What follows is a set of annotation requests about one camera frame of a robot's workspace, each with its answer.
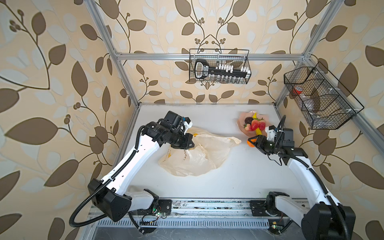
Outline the green yellow pepper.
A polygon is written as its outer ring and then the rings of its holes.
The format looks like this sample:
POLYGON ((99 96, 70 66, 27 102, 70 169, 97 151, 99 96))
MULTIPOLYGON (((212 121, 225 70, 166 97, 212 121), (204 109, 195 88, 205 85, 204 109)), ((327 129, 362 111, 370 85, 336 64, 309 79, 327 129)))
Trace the green yellow pepper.
POLYGON ((256 133, 256 135, 262 135, 262 131, 260 130, 260 121, 258 119, 258 114, 254 113, 253 121, 251 123, 252 130, 256 133))

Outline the orange tangerine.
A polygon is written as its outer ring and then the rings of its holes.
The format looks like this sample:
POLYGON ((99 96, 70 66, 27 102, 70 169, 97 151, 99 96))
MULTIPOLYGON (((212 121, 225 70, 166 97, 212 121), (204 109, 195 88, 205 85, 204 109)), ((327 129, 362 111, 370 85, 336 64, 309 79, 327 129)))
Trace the orange tangerine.
POLYGON ((247 140, 247 144, 251 147, 251 148, 254 148, 255 147, 255 142, 256 142, 256 139, 248 139, 247 140))

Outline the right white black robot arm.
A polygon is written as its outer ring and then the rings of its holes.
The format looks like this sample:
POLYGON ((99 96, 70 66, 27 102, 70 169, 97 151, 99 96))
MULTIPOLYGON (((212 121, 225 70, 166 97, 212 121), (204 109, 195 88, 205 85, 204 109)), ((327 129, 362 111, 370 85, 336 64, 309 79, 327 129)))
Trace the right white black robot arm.
POLYGON ((269 192, 265 210, 269 215, 283 213, 295 222, 307 240, 350 240, 356 214, 328 190, 313 168, 308 155, 287 141, 269 141, 258 135, 247 143, 267 157, 277 155, 281 165, 287 166, 299 181, 309 206, 298 204, 288 194, 269 192))

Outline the banana print plastic bag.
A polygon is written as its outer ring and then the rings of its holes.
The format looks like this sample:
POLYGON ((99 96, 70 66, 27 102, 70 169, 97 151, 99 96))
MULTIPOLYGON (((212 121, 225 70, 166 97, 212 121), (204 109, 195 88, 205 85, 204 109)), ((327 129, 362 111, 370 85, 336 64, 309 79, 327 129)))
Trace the banana print plastic bag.
POLYGON ((197 177, 218 169, 228 159, 231 149, 242 142, 235 137, 223 137, 195 127, 188 133, 193 136, 193 148, 170 147, 158 161, 160 167, 176 177, 197 177))

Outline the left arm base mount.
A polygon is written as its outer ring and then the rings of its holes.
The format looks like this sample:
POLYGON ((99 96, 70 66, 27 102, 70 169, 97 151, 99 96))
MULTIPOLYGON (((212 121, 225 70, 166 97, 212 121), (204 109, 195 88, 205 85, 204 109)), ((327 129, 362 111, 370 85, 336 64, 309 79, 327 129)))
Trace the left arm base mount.
POLYGON ((149 209, 135 210, 133 214, 138 216, 147 214, 168 216, 172 211, 172 203, 173 201, 171 199, 160 199, 156 204, 151 205, 149 209))

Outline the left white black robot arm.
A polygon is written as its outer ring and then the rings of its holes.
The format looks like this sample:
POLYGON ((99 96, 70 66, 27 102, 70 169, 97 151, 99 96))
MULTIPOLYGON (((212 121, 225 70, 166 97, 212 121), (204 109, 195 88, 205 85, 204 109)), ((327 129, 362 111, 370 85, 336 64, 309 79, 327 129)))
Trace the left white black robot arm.
POLYGON ((101 180, 90 181, 90 195, 74 210, 69 225, 79 228, 104 218, 118 222, 125 216, 131 216, 133 211, 156 209, 159 197, 148 189, 129 193, 130 183, 144 163, 162 145, 168 144, 171 148, 179 150, 194 148, 193 135, 188 133, 192 125, 190 118, 169 111, 163 119, 139 127, 135 144, 124 158, 101 180), (89 202, 92 202, 102 215, 84 222, 76 222, 76 216, 89 202))

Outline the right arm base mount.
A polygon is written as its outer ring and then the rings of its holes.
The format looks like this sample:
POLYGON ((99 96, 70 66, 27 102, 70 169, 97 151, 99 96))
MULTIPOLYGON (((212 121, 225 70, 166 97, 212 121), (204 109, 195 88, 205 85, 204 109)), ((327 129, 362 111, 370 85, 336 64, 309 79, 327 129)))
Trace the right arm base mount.
POLYGON ((250 209, 253 217, 268 217, 266 213, 266 200, 250 201, 250 209))

